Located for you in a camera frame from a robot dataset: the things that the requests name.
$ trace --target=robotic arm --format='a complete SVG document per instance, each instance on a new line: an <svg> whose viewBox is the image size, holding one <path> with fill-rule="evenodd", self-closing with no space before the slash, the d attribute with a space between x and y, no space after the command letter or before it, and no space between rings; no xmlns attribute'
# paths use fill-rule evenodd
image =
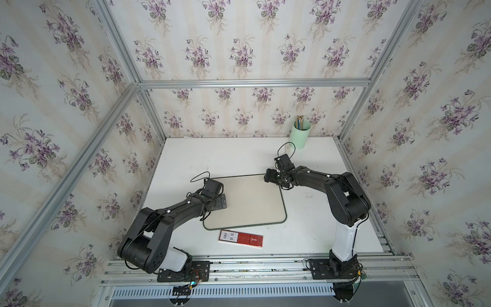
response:
<svg viewBox="0 0 491 307"><path fill-rule="evenodd" d="M172 231L190 219L202 216L203 220L211 211L226 208L225 194L220 190L223 192L223 184L205 178L202 189L173 206L158 210L143 208L121 240L117 255L147 273L157 268L180 271L189 255L168 248ZM149 238L145 232L154 234Z"/></svg>
<svg viewBox="0 0 491 307"><path fill-rule="evenodd" d="M304 166L295 167L287 154L274 159L278 168L266 170L264 181L273 182L284 190L305 186L327 194L331 212L338 221L336 240L329 251L329 271L342 278L357 263L355 236L368 218L371 204L353 174L326 174Z"/></svg>

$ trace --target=barcode label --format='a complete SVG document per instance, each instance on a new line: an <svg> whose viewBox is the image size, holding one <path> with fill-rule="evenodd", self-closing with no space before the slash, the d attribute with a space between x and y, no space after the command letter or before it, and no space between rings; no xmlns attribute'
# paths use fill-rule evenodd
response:
<svg viewBox="0 0 491 307"><path fill-rule="evenodd" d="M239 239L238 232L222 230L220 233L220 240L236 243L238 239Z"/></svg>

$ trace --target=black bracket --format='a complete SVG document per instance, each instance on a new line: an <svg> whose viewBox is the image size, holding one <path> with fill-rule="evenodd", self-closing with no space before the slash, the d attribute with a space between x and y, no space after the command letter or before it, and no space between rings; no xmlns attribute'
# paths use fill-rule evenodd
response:
<svg viewBox="0 0 491 307"><path fill-rule="evenodd" d="M159 270L159 275L157 276L158 282L176 282L176 281L195 281L202 282L208 281L210 277L210 262L209 261L193 261L191 263L191 274L189 272L184 272L184 269L180 272L174 272L171 270Z"/></svg>
<svg viewBox="0 0 491 307"><path fill-rule="evenodd" d="M308 267L312 272L312 279L354 279L358 274L358 269L347 269L340 276L331 274L329 259L308 259Z"/></svg>

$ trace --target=white cutting board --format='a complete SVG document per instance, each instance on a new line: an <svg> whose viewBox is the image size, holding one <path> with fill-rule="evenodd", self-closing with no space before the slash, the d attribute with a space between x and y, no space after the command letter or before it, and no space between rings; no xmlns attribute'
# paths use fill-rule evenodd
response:
<svg viewBox="0 0 491 307"><path fill-rule="evenodd" d="M223 184L227 208L203 221L208 230L283 223L286 210L279 186L264 175L213 178Z"/></svg>

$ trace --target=black cable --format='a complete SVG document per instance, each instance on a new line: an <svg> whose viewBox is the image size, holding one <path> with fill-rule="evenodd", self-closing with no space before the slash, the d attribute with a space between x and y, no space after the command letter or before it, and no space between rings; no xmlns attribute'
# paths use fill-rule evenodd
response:
<svg viewBox="0 0 491 307"><path fill-rule="evenodd" d="M210 178L210 175L211 175L211 174L210 174L210 172L209 172L209 171L207 171L207 170L206 170L206 171L202 172L201 174L199 174L199 175L195 176L195 177L194 177L193 179L191 179L189 182L196 182L196 181L198 181L198 180L204 179L204 178L199 178L199 179L194 180L196 177L199 177L199 176L201 176L201 175L202 175L202 174L204 174L204 173L208 173L208 177L206 177L206 178Z"/></svg>
<svg viewBox="0 0 491 307"><path fill-rule="evenodd" d="M283 146L285 146L286 144L288 144L288 143L290 143L290 144L292 144L292 145L293 145L293 154L290 156L290 159L293 157L293 155L295 154L295 150L296 150L296 148L295 148L295 144L293 144L292 142L286 142L286 143L284 143L283 145L281 145L281 146L278 148L278 151L277 151L277 153L276 153L276 155L277 155L278 157L279 157L279 150L280 150L280 149L281 149Z"/></svg>

